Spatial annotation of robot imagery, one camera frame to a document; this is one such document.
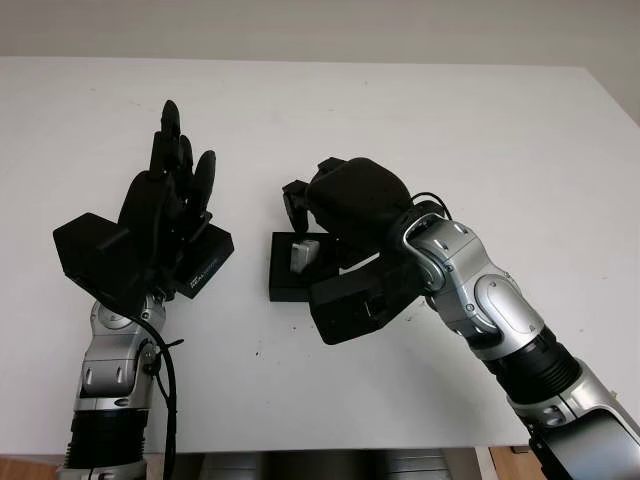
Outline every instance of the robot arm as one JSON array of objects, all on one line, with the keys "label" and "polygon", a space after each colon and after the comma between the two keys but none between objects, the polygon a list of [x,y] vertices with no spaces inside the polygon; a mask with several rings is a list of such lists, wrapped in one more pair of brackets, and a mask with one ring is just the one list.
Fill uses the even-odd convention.
[{"label": "robot arm", "polygon": [[550,479],[640,476],[640,428],[489,259],[473,231],[427,214],[402,236],[445,325],[507,392]]},{"label": "robot arm", "polygon": [[[305,241],[307,210],[333,241],[320,244],[316,262],[335,257],[327,255],[334,243],[364,252],[360,260],[379,256],[333,277],[312,261],[306,276],[305,270],[294,276],[297,284],[293,274],[282,274],[282,255],[272,256],[272,300],[299,301],[299,294],[282,298],[289,292],[281,288],[285,281],[305,289],[319,333],[333,344],[379,330],[424,295],[496,376],[548,478],[640,478],[638,425],[587,365],[556,341],[514,279],[444,204],[414,204],[416,197],[395,175],[361,158],[327,160],[309,184],[297,181],[283,190],[294,244]],[[278,235],[274,252],[284,246]]]},{"label": "robot arm", "polygon": [[[149,169],[131,183],[118,222],[86,213],[53,233],[65,275],[96,299],[60,480],[146,478],[142,453],[154,377],[167,403],[164,478],[171,476],[176,382],[171,345],[159,333],[163,302],[176,291],[194,298],[231,255],[233,242],[209,223],[214,153],[205,152],[193,172],[172,101],[161,123]],[[161,359],[168,390],[158,376]]]},{"label": "robot arm", "polygon": [[[164,307],[149,296],[142,317],[160,331]],[[156,341],[140,325],[99,302],[91,310],[91,328],[93,339],[82,363],[72,439],[58,479],[144,479],[144,429],[159,367]]]}]

